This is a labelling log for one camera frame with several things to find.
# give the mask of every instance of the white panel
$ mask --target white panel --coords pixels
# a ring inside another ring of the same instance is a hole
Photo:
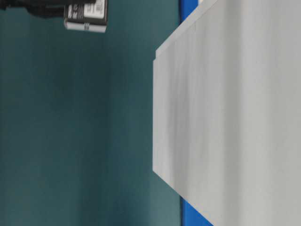
[[[301,2],[208,9],[157,50],[153,170],[214,225],[301,225]]]

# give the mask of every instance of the box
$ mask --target box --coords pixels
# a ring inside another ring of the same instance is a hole
[[[105,33],[107,23],[108,0],[65,7],[64,24],[67,29]]]

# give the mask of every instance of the dark green background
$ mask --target dark green background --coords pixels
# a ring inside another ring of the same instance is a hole
[[[151,170],[152,61],[177,0],[111,0],[107,33],[0,12],[0,226],[176,226]]]

